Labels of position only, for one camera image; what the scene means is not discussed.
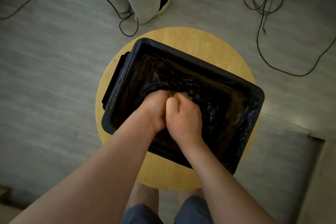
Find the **gray shorts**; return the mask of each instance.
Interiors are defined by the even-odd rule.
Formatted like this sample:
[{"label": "gray shorts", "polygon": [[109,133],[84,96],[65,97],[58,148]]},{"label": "gray shorts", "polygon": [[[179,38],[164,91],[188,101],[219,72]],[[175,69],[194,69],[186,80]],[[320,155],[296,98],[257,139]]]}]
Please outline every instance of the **gray shorts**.
[{"label": "gray shorts", "polygon": [[[163,224],[163,222],[152,209],[140,204],[124,213],[121,224]],[[175,216],[174,224],[213,224],[207,202],[197,196],[188,197]]]}]

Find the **hand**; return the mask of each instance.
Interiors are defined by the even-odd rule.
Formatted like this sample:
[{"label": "hand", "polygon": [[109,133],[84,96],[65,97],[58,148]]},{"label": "hand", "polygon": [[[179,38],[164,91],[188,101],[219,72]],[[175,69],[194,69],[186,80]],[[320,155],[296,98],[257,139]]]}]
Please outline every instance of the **hand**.
[{"label": "hand", "polygon": [[202,115],[197,104],[182,94],[177,99],[170,97],[166,103],[166,123],[170,136],[182,151],[195,144],[203,143]]},{"label": "hand", "polygon": [[138,108],[138,111],[153,124],[156,133],[166,128],[165,113],[168,97],[169,92],[165,90],[152,92]]}]

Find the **round wooden stool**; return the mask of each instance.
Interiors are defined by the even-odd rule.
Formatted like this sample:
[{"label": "round wooden stool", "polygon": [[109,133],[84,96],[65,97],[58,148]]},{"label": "round wooden stool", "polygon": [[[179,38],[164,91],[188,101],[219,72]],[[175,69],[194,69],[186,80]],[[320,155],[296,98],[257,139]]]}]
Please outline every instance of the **round wooden stool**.
[{"label": "round wooden stool", "polygon": [[[101,78],[96,98],[96,122],[101,141],[105,143],[111,135],[102,128],[102,99],[114,70],[125,52],[131,51],[136,40],[147,37],[229,71],[245,80],[255,83],[254,77],[241,56],[223,40],[207,32],[185,27],[162,28],[141,35],[118,52]],[[258,121],[250,136],[243,156],[250,148],[258,127]],[[137,181],[147,186],[165,190],[191,190],[200,188],[200,182],[193,169],[147,152]]]}]

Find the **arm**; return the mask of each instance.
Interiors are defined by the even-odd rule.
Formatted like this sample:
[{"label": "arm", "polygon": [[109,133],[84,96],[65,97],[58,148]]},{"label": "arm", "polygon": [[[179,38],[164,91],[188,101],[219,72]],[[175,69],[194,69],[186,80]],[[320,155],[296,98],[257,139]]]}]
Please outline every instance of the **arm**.
[{"label": "arm", "polygon": [[148,147],[165,128],[167,98],[149,94],[100,150],[11,223],[120,223]]},{"label": "arm", "polygon": [[214,223],[275,223],[204,143],[201,111],[195,103],[181,94],[178,101],[169,98],[166,122],[199,178]]}]

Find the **person's right hand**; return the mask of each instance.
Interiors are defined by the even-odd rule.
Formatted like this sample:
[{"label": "person's right hand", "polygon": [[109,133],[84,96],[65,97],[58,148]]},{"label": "person's right hand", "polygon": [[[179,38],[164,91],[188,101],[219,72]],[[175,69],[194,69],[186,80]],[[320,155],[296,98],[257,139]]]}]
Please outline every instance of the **person's right hand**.
[{"label": "person's right hand", "polygon": [[167,99],[166,124],[170,136],[183,151],[189,147],[203,142],[202,116],[197,104],[182,94],[176,94]]}]

